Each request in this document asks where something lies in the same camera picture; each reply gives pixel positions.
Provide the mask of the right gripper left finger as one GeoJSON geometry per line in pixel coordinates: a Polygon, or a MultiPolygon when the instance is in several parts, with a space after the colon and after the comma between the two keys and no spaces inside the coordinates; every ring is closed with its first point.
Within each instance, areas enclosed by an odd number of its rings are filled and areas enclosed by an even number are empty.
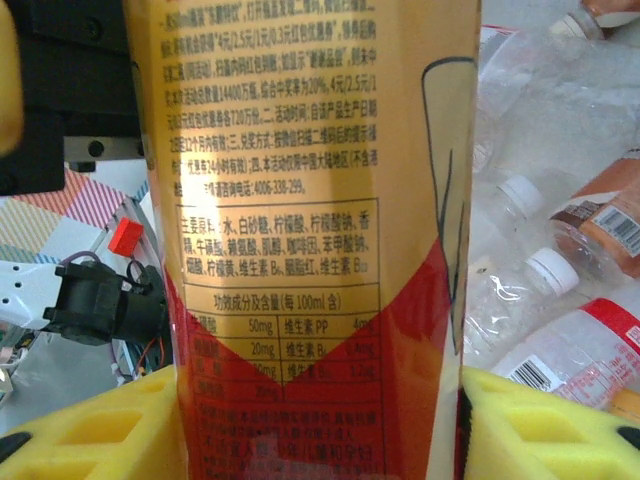
{"type": "Polygon", "coordinates": [[[1,435],[0,480],[188,480],[176,369],[1,435]]]}

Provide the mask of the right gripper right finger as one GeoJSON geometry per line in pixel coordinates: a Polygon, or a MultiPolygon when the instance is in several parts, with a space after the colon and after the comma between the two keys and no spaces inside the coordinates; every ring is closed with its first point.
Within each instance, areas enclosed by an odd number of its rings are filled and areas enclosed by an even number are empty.
{"type": "Polygon", "coordinates": [[[640,480],[640,425],[462,370],[464,480],[640,480]]]}

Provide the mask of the clear bottle red green label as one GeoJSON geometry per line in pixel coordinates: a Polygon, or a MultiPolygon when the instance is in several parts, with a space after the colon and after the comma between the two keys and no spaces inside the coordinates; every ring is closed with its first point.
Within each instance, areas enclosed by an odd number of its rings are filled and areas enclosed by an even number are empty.
{"type": "Polygon", "coordinates": [[[599,297],[530,334],[495,375],[603,409],[640,378],[640,288],[599,297]]]}

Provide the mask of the slim clear bottle white cap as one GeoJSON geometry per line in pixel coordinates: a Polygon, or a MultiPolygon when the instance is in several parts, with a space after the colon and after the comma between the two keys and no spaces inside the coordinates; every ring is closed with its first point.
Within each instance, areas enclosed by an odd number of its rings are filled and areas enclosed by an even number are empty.
{"type": "Polygon", "coordinates": [[[467,284],[463,364],[493,368],[579,282],[573,266],[551,248],[512,266],[480,261],[467,284]]]}

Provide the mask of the brown label bottle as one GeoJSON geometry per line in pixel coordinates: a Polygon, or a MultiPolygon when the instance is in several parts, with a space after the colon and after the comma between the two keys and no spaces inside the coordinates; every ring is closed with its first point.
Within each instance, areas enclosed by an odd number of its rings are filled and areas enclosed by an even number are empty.
{"type": "Polygon", "coordinates": [[[576,269],[598,279],[640,278],[640,147],[560,204],[549,228],[576,269]]]}
{"type": "Polygon", "coordinates": [[[579,0],[551,31],[587,40],[606,39],[612,31],[640,19],[640,0],[579,0]]]}

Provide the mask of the gold red energy drink bottle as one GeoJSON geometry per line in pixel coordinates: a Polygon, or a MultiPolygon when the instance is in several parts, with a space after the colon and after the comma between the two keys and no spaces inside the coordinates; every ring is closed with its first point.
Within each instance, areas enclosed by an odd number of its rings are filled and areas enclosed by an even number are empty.
{"type": "Polygon", "coordinates": [[[464,480],[482,0],[121,0],[189,480],[464,480]]]}

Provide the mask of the large clear bottle red cap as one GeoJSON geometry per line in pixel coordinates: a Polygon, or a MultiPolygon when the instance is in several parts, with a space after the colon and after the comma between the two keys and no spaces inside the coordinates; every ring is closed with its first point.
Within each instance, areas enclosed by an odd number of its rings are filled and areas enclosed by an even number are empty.
{"type": "Polygon", "coordinates": [[[593,168],[640,146],[640,43],[481,29],[473,167],[593,168]]]}

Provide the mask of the red button block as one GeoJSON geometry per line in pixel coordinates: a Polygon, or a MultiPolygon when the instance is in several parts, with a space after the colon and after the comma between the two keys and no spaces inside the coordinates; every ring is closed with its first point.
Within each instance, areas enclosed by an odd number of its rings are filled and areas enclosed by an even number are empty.
{"type": "Polygon", "coordinates": [[[108,244],[108,249],[116,255],[131,257],[143,233],[142,224],[129,218],[123,218],[108,244]]]}

